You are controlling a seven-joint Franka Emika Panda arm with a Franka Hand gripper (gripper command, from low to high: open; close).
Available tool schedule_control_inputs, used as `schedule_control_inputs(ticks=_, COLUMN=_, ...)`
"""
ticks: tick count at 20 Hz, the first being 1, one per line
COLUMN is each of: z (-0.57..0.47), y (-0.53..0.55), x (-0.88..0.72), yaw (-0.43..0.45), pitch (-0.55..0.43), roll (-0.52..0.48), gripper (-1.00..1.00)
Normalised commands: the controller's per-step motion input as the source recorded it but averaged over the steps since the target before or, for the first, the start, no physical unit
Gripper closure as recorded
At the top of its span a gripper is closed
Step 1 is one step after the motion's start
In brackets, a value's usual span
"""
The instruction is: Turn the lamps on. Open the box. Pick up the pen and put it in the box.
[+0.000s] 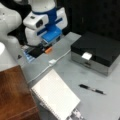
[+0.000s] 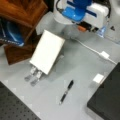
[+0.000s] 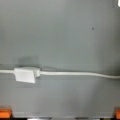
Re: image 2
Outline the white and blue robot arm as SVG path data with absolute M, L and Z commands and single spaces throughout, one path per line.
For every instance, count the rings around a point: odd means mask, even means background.
M 108 7 L 93 0 L 54 0 L 54 19 L 61 24 L 77 24 L 82 31 L 103 28 L 108 14 Z

